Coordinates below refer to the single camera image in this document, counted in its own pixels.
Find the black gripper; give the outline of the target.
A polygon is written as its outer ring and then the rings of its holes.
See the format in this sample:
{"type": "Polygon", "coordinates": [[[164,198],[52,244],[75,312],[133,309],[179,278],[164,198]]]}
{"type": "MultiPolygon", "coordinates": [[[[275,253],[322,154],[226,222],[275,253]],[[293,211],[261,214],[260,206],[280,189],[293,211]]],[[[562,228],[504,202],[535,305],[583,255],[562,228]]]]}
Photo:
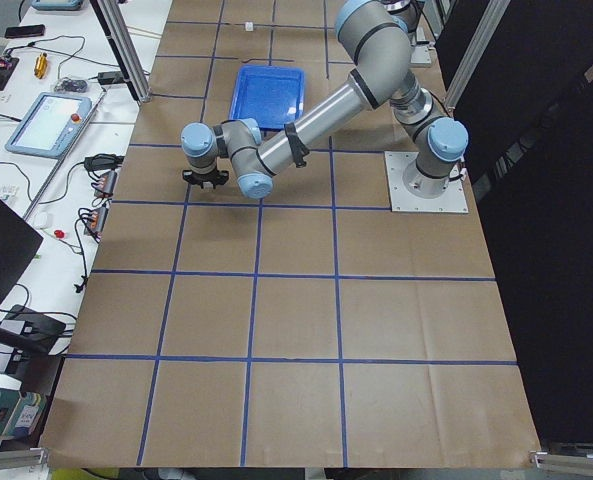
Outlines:
{"type": "Polygon", "coordinates": [[[206,184],[209,184],[212,188],[216,188],[220,185],[225,185],[229,180],[229,172],[227,170],[214,169],[206,174],[194,172],[192,170],[184,170],[182,172],[182,178],[193,186],[198,186],[201,189],[206,184]]]}

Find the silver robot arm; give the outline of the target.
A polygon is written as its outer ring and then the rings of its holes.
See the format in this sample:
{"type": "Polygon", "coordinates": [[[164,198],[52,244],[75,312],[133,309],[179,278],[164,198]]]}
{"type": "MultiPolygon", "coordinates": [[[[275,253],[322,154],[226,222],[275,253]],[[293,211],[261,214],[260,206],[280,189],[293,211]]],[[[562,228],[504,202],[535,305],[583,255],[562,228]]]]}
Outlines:
{"type": "Polygon", "coordinates": [[[389,104],[419,150],[409,191],[421,198],[440,196],[454,165],[463,159],[469,134],[461,122],[440,112],[411,71],[412,47],[402,21],[379,1],[347,1],[338,13],[335,32],[355,65],[341,86],[267,141],[253,119],[187,124],[180,134],[189,164],[183,179],[198,187],[225,184],[229,173],[217,166],[224,158],[231,163],[241,193],[262,199],[272,192],[276,175],[290,166],[306,166],[305,158],[318,139],[364,110],[389,104]]]}

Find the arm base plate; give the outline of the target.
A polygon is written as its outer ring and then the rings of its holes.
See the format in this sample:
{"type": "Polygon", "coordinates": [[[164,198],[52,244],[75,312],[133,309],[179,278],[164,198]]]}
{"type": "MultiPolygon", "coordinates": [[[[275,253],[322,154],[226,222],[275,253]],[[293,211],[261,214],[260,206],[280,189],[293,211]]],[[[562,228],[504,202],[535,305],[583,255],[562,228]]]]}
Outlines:
{"type": "Polygon", "coordinates": [[[430,55],[430,41],[426,38],[422,27],[410,35],[412,53],[411,66],[414,68],[429,68],[432,65],[430,55]]]}
{"type": "Polygon", "coordinates": [[[468,214],[464,179],[454,166],[442,179],[424,176],[416,163],[417,152],[385,151],[391,211],[395,213],[468,214]]]}

